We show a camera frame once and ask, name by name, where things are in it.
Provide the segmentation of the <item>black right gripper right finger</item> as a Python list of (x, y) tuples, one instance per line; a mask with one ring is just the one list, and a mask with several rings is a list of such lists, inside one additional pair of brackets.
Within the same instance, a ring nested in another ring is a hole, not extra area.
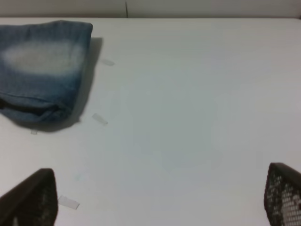
[(271, 226), (299, 226), (301, 174), (284, 163), (271, 163), (264, 191), (264, 208)]

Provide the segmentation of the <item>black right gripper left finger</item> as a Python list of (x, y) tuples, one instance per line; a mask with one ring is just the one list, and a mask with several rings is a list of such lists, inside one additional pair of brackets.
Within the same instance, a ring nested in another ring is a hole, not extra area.
[(2, 226), (53, 226), (58, 214), (55, 174), (39, 169), (0, 197)]

